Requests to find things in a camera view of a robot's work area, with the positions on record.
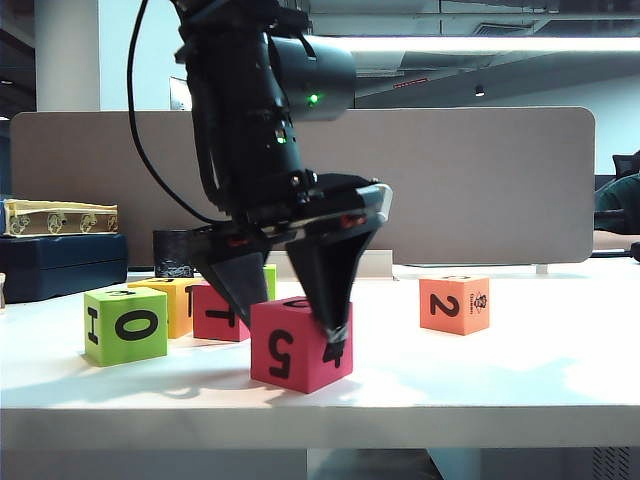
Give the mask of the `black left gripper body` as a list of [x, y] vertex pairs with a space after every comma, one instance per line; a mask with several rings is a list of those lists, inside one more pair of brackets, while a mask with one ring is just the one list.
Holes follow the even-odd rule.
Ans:
[[321, 174], [306, 195], [269, 205], [257, 217], [216, 222], [190, 232], [191, 261], [228, 261], [258, 254], [264, 261], [274, 246], [309, 241], [325, 246], [355, 238], [368, 247], [388, 221], [392, 188], [357, 175]]

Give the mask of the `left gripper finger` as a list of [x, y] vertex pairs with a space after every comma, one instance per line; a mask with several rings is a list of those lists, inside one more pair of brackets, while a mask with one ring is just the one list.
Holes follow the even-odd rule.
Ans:
[[251, 328], [251, 307], [268, 300], [264, 264], [262, 252], [217, 262], [203, 255], [194, 256], [195, 268], [248, 328]]
[[349, 339], [349, 301], [359, 260], [374, 232], [356, 228], [308, 236], [286, 245], [313, 316], [326, 336], [326, 360], [339, 359]]

